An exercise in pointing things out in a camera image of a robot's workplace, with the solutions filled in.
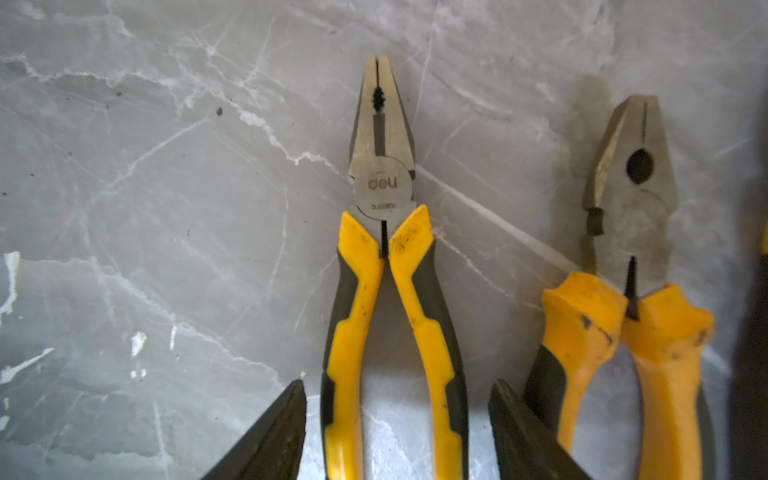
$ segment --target yellow and gray handle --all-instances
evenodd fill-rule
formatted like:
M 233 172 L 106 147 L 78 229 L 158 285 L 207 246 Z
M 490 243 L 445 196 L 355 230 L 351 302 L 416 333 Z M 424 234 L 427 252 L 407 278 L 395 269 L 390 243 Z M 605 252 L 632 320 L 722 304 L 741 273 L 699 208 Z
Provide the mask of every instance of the yellow and gray handle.
M 643 392 L 643 451 L 638 480 L 714 480 L 714 434 L 701 390 L 701 353 L 714 317 L 691 306 L 677 285 L 642 299 L 621 341 L 632 353 Z
M 571 450 L 589 382 L 618 347 L 627 297 L 589 273 L 574 272 L 545 290 L 546 327 L 523 400 Z
M 545 290 L 542 302 L 545 336 L 523 398 L 561 445 L 570 451 L 584 392 L 621 336 L 643 393 L 639 479 L 713 478 L 714 437 L 699 370 L 712 315 L 669 285 L 639 302 L 638 320 L 624 321 L 626 297 L 581 272 Z
M 468 478 L 467 394 L 458 342 L 434 263 L 435 241 L 426 207 L 416 208 L 389 241 L 389 262 L 413 328 L 432 404 L 434 478 Z M 362 351 L 384 260 L 378 243 L 349 214 L 339 235 L 341 277 L 333 306 L 320 423 L 326 475 L 362 480 L 359 378 Z
M 330 480 L 363 478 L 360 368 L 383 272 L 379 244 L 345 212 L 339 230 L 339 286 L 320 385 L 320 431 Z
M 417 207 L 389 240 L 389 266 L 429 384 L 433 476 L 466 480 L 467 386 L 453 323 L 435 273 L 435 238 L 426 206 Z

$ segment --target gray marble surface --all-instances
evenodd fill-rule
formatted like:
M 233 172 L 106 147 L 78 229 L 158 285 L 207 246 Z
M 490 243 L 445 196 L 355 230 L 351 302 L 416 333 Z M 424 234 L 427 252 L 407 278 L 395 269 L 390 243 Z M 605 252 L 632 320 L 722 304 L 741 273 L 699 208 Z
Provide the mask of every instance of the gray marble surface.
M 767 15 L 764 0 L 2 2 L 0 476 L 195 479 L 301 376 L 300 477 L 321 478 L 349 139 L 364 61 L 385 54 L 465 360 L 471 478 L 498 477 L 490 385 L 525 383 L 541 291 L 579 262 L 584 179 L 632 93 L 665 116 L 670 279 L 717 318 L 703 384 L 725 478 L 766 216 Z M 638 395 L 620 349 L 574 441 L 595 478 L 634 477 Z M 385 272 L 367 478 L 431 478 L 428 398 Z

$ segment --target handle grip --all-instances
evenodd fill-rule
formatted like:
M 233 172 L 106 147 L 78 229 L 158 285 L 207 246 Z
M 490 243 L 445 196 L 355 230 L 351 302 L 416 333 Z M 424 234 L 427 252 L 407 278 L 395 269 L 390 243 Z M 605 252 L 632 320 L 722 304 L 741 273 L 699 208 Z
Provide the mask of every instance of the handle grip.
M 584 392 L 618 347 L 627 298 L 594 275 L 573 272 L 541 301 L 547 323 L 523 400 L 570 451 Z
M 333 301 L 320 384 L 320 431 L 330 480 L 363 478 L 360 368 L 379 293 L 379 244 L 345 212 L 339 230 L 339 286 Z
M 711 313 L 691 306 L 677 285 L 639 304 L 638 321 L 627 321 L 622 342 L 632 353 L 643 392 L 643 452 L 640 480 L 709 478 L 713 445 L 699 420 L 709 419 L 700 394 L 700 360 L 714 335 Z
M 390 239 L 389 265 L 429 384 L 434 478 L 466 480 L 467 387 L 458 340 L 435 273 L 435 239 L 426 206 L 417 207 Z

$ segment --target pliers jaw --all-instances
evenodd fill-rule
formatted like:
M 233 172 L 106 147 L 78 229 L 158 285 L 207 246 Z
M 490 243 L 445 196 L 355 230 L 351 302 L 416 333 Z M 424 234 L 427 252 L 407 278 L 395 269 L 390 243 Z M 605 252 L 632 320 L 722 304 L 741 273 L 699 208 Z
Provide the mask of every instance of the pliers jaw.
M 387 257 L 389 236 L 415 209 L 413 136 L 387 57 L 371 57 L 362 77 L 349 155 L 352 215 Z
M 630 298 L 667 285 L 677 190 L 658 98 L 632 95 L 611 117 L 584 192 L 584 271 Z

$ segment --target pliers cutting edge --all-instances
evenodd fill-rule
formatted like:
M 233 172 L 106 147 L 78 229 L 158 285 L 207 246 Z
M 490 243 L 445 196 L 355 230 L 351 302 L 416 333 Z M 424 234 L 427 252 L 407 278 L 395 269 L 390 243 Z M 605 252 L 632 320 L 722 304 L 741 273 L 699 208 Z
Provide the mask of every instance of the pliers cutting edge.
M 434 477 L 467 479 L 462 359 L 435 274 L 429 212 L 412 199 L 413 137 L 387 57 L 370 58 L 366 63 L 350 150 L 355 205 L 341 219 L 339 286 L 320 390 L 326 475 L 331 480 L 363 478 L 360 368 L 389 258 L 429 384 Z
M 639 478 L 713 478 L 700 358 L 714 318 L 667 282 L 677 191 L 656 97 L 633 95 L 614 111 L 584 209 L 584 272 L 543 294 L 544 340 L 523 399 L 570 450 L 584 392 L 621 338 L 642 391 Z

